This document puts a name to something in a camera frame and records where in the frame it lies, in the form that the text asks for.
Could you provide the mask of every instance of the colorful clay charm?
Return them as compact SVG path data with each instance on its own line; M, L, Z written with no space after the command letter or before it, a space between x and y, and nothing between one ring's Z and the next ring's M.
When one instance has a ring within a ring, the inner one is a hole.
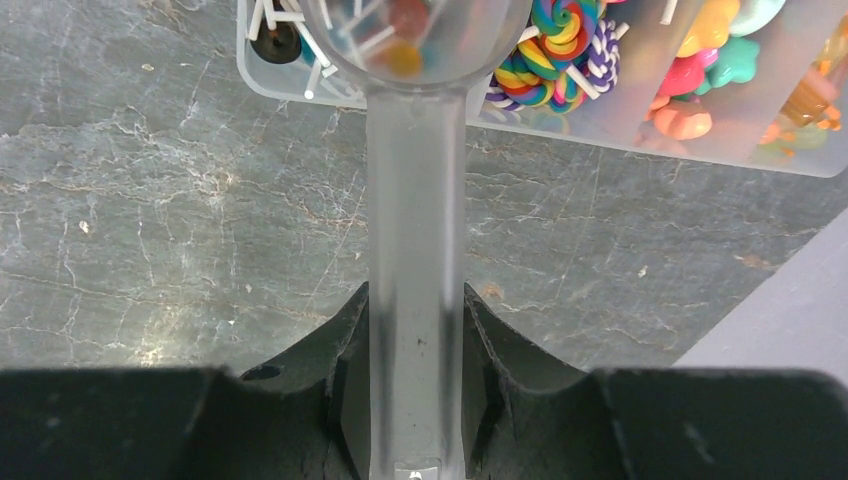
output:
M701 65L704 68L711 67L712 64L718 60L718 49L717 48L708 48L707 50L701 50L700 52L695 54L695 57L698 58L698 61L701 62Z
M701 50L724 45L730 35L730 22L737 13L739 0L707 0L689 28L677 56L691 57Z
M654 113L662 107L668 105L668 102L671 101L671 97L668 95L657 95L654 97L654 100L651 102L651 106L648 107L648 113L645 114L645 121L654 118Z
M757 57L760 45L747 38L731 37L719 49L718 60L707 68L704 83L695 90L703 95L713 88L721 88L728 83L748 83L757 74Z
M675 58L663 80L659 95L673 97L693 92L704 82L704 66L697 56Z
M810 68L780 112L794 125L805 127L821 121L838 121L841 114L832 102L839 91L815 69Z
M713 128L713 120L697 103L672 100L654 113L654 126L676 140L691 140L706 135Z
M839 63L846 55L848 55L848 17L843 17L839 27L827 39L824 48L816 57L819 72L822 75L827 75L830 73L833 64Z
M730 34L744 37L766 26L777 16L786 0L741 0L739 14L730 23Z

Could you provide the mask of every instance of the clear plastic storage box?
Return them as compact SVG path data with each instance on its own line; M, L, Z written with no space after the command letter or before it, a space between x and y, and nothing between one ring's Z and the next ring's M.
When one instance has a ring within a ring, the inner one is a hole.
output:
M679 0L669 25L660 23L665 1L630 0L616 4L609 9L607 18L626 22L630 29L621 40L621 74L614 90L568 114L554 113L548 107L507 112L484 102L489 78L483 78L469 94L468 125L821 177L845 169L848 137L842 132L830 132L822 146L798 149L792 155L759 145L845 16L845 0L787 0L774 20L748 37L761 47L757 74L748 83L730 84L720 94L702 97L702 104L713 119L713 128L705 136L676 141L645 121L645 114L705 1L709 0ZM304 91L310 65L303 61L273 65L261 60L245 36L253 9L253 0L239 0L238 66L253 90L281 100L366 108L362 92L341 72L322 78L314 97L307 100ZM833 104L840 109L846 106L844 98Z

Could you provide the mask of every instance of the black plastic base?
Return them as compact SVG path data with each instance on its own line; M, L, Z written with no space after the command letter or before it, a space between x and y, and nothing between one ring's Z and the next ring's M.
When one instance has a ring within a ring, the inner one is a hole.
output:
M214 369L2 373L0 478L368 478L367 300L363 285L240 380ZM470 478L848 478L848 396L825 376L585 374L470 287L465 303Z

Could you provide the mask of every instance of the orange charm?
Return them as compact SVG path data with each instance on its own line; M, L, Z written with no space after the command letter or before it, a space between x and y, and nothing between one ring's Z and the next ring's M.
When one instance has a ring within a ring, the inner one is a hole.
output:
M386 48L380 55L389 71L398 77L412 77L421 73L423 59L421 52L412 44L398 41Z

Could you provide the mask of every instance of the gray marble surface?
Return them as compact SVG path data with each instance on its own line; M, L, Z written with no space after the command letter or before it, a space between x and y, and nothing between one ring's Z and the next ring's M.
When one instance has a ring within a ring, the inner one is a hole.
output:
M0 3L0 366L241 370L365 279L364 117L250 91L234 10ZM472 284L580 367L671 364L848 206L845 176L468 149Z

